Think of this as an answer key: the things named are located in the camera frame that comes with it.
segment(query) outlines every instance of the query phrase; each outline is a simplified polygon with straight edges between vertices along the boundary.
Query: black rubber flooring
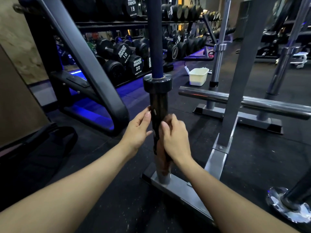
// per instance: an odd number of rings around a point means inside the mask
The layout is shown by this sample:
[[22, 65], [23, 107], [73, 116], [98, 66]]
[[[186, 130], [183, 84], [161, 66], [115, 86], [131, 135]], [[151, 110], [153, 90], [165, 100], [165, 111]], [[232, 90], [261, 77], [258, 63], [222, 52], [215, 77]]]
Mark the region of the black rubber flooring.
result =
[[[223, 59], [219, 91], [229, 93], [238, 55], [238, 43], [232, 43]], [[190, 62], [189, 70], [196, 67], [212, 69], [213, 62]], [[176, 62], [173, 90], [169, 92], [169, 112], [183, 120], [189, 132], [192, 156], [204, 166], [212, 145], [221, 128], [218, 119], [195, 115], [193, 109], [200, 101], [178, 95], [178, 88], [187, 85], [189, 77], [184, 62]], [[263, 98], [274, 73], [275, 65], [255, 63], [244, 95]], [[149, 96], [142, 88], [142, 79], [133, 82], [133, 91], [118, 90], [122, 99], [129, 101], [131, 118], [149, 105]], [[311, 67], [290, 68], [278, 96], [279, 101], [311, 105]], [[96, 160], [116, 145], [122, 135], [111, 138], [79, 121], [53, 111], [48, 114], [59, 126], [73, 126], [79, 140], [72, 150], [68, 163], [57, 173], [52, 182], [63, 178]], [[281, 116], [284, 135], [268, 133], [245, 125], [237, 125], [221, 181], [257, 204], [272, 212], [265, 203], [266, 190], [271, 186], [291, 188], [306, 172], [311, 161], [311, 122]], [[137, 155], [120, 171], [103, 193], [77, 232], [218, 232], [218, 230], [179, 202], [164, 195], [140, 179], [142, 172], [153, 161], [153, 139], [148, 137]], [[184, 178], [179, 170], [173, 174]], [[300, 226], [302, 232], [311, 227]]]

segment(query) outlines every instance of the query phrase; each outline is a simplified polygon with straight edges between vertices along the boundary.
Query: left hand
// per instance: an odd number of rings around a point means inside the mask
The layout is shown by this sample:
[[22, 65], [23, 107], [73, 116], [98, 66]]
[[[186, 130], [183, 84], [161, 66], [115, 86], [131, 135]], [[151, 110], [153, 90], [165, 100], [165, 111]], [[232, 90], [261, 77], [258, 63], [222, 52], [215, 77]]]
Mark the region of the left hand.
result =
[[146, 137], [149, 136], [152, 131], [147, 132], [147, 128], [151, 121], [150, 106], [144, 109], [142, 112], [136, 115], [136, 117], [130, 121], [127, 129], [120, 141], [121, 144], [126, 145], [129, 149], [134, 151], [134, 155], [138, 151], [139, 147], [143, 144]]

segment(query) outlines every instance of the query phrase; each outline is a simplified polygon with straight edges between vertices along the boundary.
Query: white plastic container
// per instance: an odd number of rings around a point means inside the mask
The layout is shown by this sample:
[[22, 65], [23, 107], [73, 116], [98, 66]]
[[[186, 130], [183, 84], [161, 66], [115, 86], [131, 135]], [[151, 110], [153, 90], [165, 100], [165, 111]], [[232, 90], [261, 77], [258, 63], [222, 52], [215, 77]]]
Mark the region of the white plastic container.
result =
[[190, 85], [202, 86], [206, 81], [208, 71], [208, 68], [196, 68], [191, 70], [189, 73]]

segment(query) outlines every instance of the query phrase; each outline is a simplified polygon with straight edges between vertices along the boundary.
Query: chrome base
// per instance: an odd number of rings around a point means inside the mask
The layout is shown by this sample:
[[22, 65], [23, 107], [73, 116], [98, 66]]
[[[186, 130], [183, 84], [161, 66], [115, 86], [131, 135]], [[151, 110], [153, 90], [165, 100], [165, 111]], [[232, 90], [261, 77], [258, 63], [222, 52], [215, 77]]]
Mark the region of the chrome base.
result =
[[[209, 110], [206, 108], [206, 105], [199, 104], [193, 112], [222, 119], [225, 109], [214, 107], [212, 110]], [[256, 115], [238, 112], [238, 123], [283, 134], [282, 121], [279, 119], [268, 118], [266, 121], [260, 121]]]
[[182, 204], [194, 210], [194, 212], [197, 213], [198, 216], [203, 216], [211, 223], [214, 222], [212, 216], [210, 215], [192, 186], [184, 180], [171, 174], [169, 184], [161, 184], [159, 182], [156, 173], [156, 165], [154, 163], [151, 163], [144, 171], [144, 173], [142, 174], [142, 179], [145, 180], [147, 183], [160, 189], [170, 197], [179, 200]]
[[288, 189], [284, 187], [272, 187], [268, 190], [266, 198], [267, 204], [278, 211], [282, 216], [292, 221], [293, 223], [309, 223], [311, 222], [311, 209], [308, 204], [300, 205], [298, 211], [293, 211], [285, 207], [280, 200]]

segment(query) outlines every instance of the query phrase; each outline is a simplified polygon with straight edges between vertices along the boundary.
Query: hand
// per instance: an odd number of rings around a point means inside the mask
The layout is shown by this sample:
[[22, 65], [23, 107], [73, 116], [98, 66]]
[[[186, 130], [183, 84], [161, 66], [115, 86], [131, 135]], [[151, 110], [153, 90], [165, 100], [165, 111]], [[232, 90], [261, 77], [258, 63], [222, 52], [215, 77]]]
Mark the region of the hand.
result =
[[179, 121], [176, 115], [172, 115], [172, 132], [169, 125], [162, 121], [161, 126], [164, 132], [164, 148], [174, 163], [180, 167], [183, 163], [192, 160], [188, 132], [185, 123]]
[[137, 153], [146, 137], [152, 133], [152, 131], [147, 132], [150, 121], [151, 113], [150, 106], [148, 106], [142, 112], [137, 114], [136, 117], [128, 124], [120, 143], [133, 150], [133, 152], [131, 152], [132, 156]]

